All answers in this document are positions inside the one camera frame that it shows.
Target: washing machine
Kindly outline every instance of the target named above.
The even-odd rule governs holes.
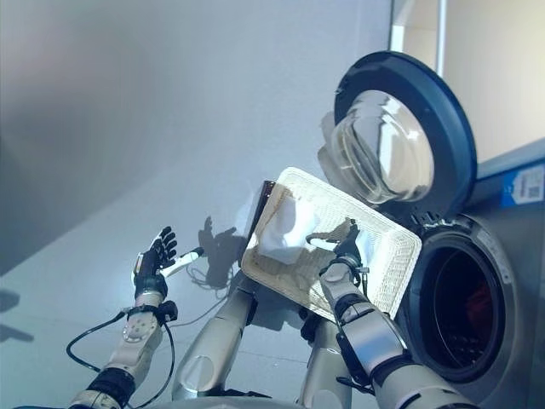
[[[395,318],[414,359],[483,408],[545,407],[545,141],[478,166],[447,84],[391,51],[348,70],[335,123],[330,183],[422,239]]]

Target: white cloth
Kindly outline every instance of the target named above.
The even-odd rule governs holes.
[[[286,197],[263,229],[258,252],[283,264],[293,264],[305,248],[307,236],[318,224],[310,203]]]

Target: black cable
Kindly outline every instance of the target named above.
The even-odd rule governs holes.
[[[90,330],[87,330],[86,332],[83,332],[82,334],[79,334],[77,337],[75,337],[74,339],[72,339],[68,345],[66,346],[66,353],[68,354],[68,356],[70,358],[72,358],[73,360],[75,360],[79,365],[81,366],[85,366],[86,368],[90,369],[91,371],[94,371],[94,372],[100,372],[100,368],[94,366],[94,365],[91,365],[90,363],[88,363],[87,361],[85,360],[82,360],[81,358],[78,358],[73,352],[72,352],[72,347],[74,346],[75,343],[77,343],[78,341],[80,341],[82,338],[85,338],[86,336],[88,336],[89,334],[95,332],[95,331],[98,331],[102,328],[104,328],[105,326],[109,326],[111,324],[113,324],[114,322],[117,322],[119,321],[120,319],[122,319],[123,317],[125,316],[125,313],[123,311],[120,311],[118,313],[118,315],[116,315],[115,317],[113,317],[111,320],[108,320],[106,322],[103,322],[102,324],[100,325],[97,325],[97,326],[94,326],[93,328],[91,328]],[[134,408],[132,407],[130,404],[127,404],[127,406],[130,408],[130,409],[142,409],[143,407],[145,406],[148,406],[150,403],[152,403],[153,401],[155,401],[163,392],[165,389],[167,389],[167,386],[169,386],[169,382],[170,382],[170,379],[172,378],[172,374],[174,373],[174,365],[175,365],[175,347],[174,347],[174,339],[172,337],[172,332],[170,332],[170,328],[168,325],[166,324],[163,324],[164,325],[164,329],[167,331],[167,334],[169,335],[169,340],[170,340],[170,351],[172,352],[171,356],[172,356],[172,360],[170,362],[170,370],[169,370],[169,375],[167,377],[167,380],[165,381],[165,383],[163,384],[163,387],[150,399],[148,400],[147,402],[143,403],[142,405]],[[23,408],[33,408],[33,407],[40,407],[40,406],[22,406]]]
[[[373,390],[373,387],[371,385],[368,385],[368,386],[359,385],[357,383],[352,382],[347,377],[337,377],[336,380],[338,383],[342,383],[343,385],[347,385],[350,388],[354,388],[358,390],[359,392],[361,392],[362,394],[369,394],[369,395],[375,396],[375,390]]]
[[[163,387],[153,396],[150,400],[148,400],[146,403],[141,404],[140,406],[135,407],[134,409],[142,409],[145,406],[148,406],[150,403],[152,403],[154,400],[156,400],[165,389],[167,389],[167,386],[169,386],[170,379],[172,378],[172,374],[174,373],[174,364],[175,364],[175,348],[174,348],[174,339],[172,338],[172,332],[170,332],[170,328],[168,325],[163,324],[164,329],[167,331],[167,334],[169,334],[169,340],[170,340],[170,351],[172,360],[170,361],[170,370],[169,375],[167,376],[167,380],[164,382]]]
[[[170,328],[176,328],[177,326],[186,326],[196,323],[197,321],[201,320],[206,314],[208,314],[210,311],[212,311],[214,308],[216,308],[218,305],[220,305],[222,302],[224,302],[227,299],[227,296],[220,299],[220,301],[216,302],[212,307],[208,308],[206,311],[204,311],[202,314],[200,314],[197,318],[191,321],[187,322],[181,322],[180,324],[171,325]]]
[[[74,346],[75,343],[77,343],[79,340],[81,340],[82,338],[85,338],[86,336],[88,336],[89,334],[95,332],[95,331],[98,331],[102,328],[104,328],[105,326],[109,326],[111,324],[113,324],[114,322],[117,322],[119,321],[120,319],[122,319],[123,317],[125,316],[125,313],[123,311],[120,311],[118,313],[118,315],[116,315],[115,317],[113,317],[111,320],[108,320],[106,322],[103,322],[102,324],[100,325],[97,325],[97,326],[94,326],[93,328],[91,328],[90,330],[87,330],[86,332],[82,333],[82,334],[79,334],[77,337],[75,337],[74,339],[72,339],[70,341],[70,343],[68,343],[68,345],[66,345],[66,353],[68,354],[68,356],[70,358],[72,358],[73,360],[75,360],[79,365],[82,365],[82,366],[85,366],[86,368],[89,368],[91,371],[95,371],[95,372],[100,372],[100,368],[94,366],[94,365],[91,365],[90,363],[86,362],[85,360],[82,360],[81,358],[78,358],[73,352],[72,352],[72,347]]]

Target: woven tray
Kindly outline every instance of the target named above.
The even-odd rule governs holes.
[[[313,204],[320,220],[315,233],[323,234],[324,238],[344,239],[351,218],[370,234],[374,250],[367,295],[378,308],[394,317],[422,247],[420,238],[352,196],[297,168],[284,170],[277,180],[244,252],[242,270],[246,275],[316,314],[334,319],[318,281],[318,272],[333,258],[332,252],[306,245],[292,265],[257,252],[263,228],[286,196]]]

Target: sticker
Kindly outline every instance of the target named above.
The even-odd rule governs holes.
[[[503,179],[502,207],[527,205],[545,199],[545,164],[507,173]]]

